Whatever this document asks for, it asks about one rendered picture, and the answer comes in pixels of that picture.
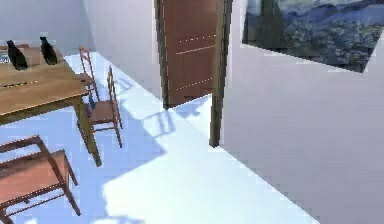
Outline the brown wooden chair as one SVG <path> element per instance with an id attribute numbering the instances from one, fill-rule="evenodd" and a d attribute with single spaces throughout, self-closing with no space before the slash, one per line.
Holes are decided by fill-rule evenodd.
<path id="1" fill-rule="evenodd" d="M 112 67 L 109 67 L 108 69 L 107 86 L 109 94 L 108 100 L 95 102 L 95 108 L 93 110 L 91 109 L 89 102 L 85 103 L 84 106 L 87 118 L 90 121 L 91 131 L 95 133 L 97 131 L 114 129 L 119 146 L 122 146 L 120 129 L 123 128 L 123 125 L 119 112 Z"/>
<path id="2" fill-rule="evenodd" d="M 0 162 L 0 221 L 14 224 L 12 215 L 65 196 L 74 212 L 81 211 L 70 190 L 78 181 L 65 150 L 50 152 L 39 135 L 0 144 L 0 153 L 36 145 L 40 151 Z"/>
<path id="3" fill-rule="evenodd" d="M 98 87 L 94 76 L 90 51 L 83 46 L 78 46 L 78 49 L 83 69 L 83 71 L 78 74 L 78 78 L 86 86 L 87 90 L 89 91 L 89 95 L 93 96 L 93 94 L 96 94 L 97 100 L 100 100 Z"/>

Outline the brown wooden dining table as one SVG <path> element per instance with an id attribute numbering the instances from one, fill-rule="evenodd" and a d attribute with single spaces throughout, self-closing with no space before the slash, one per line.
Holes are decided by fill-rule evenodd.
<path id="1" fill-rule="evenodd" d="M 26 70 L 17 71 L 12 64 L 0 63 L 0 85 L 38 80 L 34 84 L 0 88 L 0 125 L 72 107 L 80 130 L 85 133 L 86 148 L 99 167 L 102 160 L 83 102 L 87 90 L 59 49 L 54 50 L 58 60 L 55 65 L 45 62 L 40 47 L 22 50 L 28 63 Z"/>

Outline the brown wooden room door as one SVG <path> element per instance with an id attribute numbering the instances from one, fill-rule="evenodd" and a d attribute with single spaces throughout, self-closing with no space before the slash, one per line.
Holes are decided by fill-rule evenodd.
<path id="1" fill-rule="evenodd" d="M 210 94 L 217 0 L 163 0 L 169 105 Z"/>

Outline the black bottle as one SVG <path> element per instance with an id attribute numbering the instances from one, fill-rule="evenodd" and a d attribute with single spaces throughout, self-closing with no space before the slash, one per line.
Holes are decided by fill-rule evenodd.
<path id="1" fill-rule="evenodd" d="M 23 52 L 21 51 L 23 45 L 16 45 L 12 40 L 8 40 L 7 46 L 8 57 L 14 68 L 18 71 L 27 69 L 28 64 Z"/>
<path id="2" fill-rule="evenodd" d="M 41 53 L 46 63 L 48 65 L 57 64 L 58 63 L 57 56 L 52 45 L 48 42 L 46 37 L 41 36 L 40 40 L 41 40 Z"/>

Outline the dark pencil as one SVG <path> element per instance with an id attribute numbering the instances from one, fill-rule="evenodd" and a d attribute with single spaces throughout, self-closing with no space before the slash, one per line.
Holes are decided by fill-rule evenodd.
<path id="1" fill-rule="evenodd" d="M 0 88 L 13 88 L 13 87 L 18 87 L 18 86 L 34 84 L 34 83 L 38 83 L 38 80 L 28 81 L 28 82 L 12 83 L 12 84 L 2 84 L 2 85 L 0 85 Z"/>

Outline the blue landscape wall painting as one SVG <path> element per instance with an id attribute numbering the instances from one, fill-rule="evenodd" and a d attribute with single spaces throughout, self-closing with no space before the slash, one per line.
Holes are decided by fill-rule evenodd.
<path id="1" fill-rule="evenodd" d="M 247 0 L 246 45 L 362 73 L 384 31 L 384 0 Z"/>

